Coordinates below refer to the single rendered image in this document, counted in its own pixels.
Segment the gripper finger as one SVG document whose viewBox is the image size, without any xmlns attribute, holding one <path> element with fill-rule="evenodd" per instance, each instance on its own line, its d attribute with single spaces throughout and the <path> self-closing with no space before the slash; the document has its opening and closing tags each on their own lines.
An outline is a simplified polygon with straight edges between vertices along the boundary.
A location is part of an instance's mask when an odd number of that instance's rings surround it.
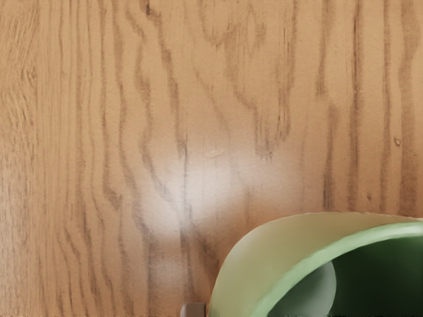
<svg viewBox="0 0 423 317">
<path fill-rule="evenodd" d="M 180 317 L 207 317 L 204 302 L 186 302 L 180 310 Z"/>
</svg>

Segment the green bowl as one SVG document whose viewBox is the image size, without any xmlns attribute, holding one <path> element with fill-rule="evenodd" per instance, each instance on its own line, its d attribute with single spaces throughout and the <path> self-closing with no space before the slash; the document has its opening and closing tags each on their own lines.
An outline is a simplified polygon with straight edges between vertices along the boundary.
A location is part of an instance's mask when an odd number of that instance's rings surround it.
<svg viewBox="0 0 423 317">
<path fill-rule="evenodd" d="M 423 317 L 423 219 L 293 215 L 228 253 L 208 317 Z"/>
</svg>

